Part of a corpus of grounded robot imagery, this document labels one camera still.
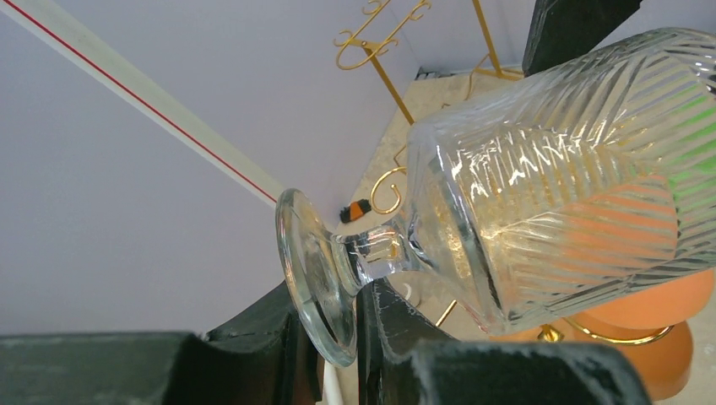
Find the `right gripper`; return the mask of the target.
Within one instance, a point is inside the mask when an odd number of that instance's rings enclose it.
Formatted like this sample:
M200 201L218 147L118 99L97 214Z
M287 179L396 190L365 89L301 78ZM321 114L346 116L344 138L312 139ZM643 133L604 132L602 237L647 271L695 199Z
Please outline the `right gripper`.
M523 54L525 76L591 51L640 9L640 0L537 0Z

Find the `orange wine glass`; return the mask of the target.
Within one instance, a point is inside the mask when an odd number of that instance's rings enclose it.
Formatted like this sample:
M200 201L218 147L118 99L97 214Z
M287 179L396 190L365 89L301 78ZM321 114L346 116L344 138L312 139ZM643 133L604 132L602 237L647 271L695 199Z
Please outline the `orange wine glass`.
M709 269L490 340L605 344L631 362L652 400L668 399L690 378L694 342L687 321L707 306L714 282Z

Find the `clear ribbed wine glass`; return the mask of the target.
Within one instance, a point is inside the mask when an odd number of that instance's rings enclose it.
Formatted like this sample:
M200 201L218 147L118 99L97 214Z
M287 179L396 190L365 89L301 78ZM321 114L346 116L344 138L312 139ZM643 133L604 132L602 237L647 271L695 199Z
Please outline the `clear ribbed wine glass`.
M709 83L713 34L650 30L415 123L406 201L376 228L332 233L284 191L279 255L314 347L351 365L355 297L399 272L437 276L504 335L713 268L715 204L669 183L675 127Z

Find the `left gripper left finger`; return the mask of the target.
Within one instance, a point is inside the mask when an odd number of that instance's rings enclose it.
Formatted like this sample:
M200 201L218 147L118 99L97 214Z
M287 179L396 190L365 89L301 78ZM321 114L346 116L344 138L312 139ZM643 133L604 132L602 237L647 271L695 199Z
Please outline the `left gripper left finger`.
M313 404L323 359L284 284L204 336L4 336L4 404Z

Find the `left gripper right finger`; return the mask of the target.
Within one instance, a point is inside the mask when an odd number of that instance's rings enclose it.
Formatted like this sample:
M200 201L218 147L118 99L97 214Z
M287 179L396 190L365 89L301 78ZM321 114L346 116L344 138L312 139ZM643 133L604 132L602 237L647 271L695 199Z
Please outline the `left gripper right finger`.
M361 404L649 404L616 349L592 343L464 342L385 281L356 298Z

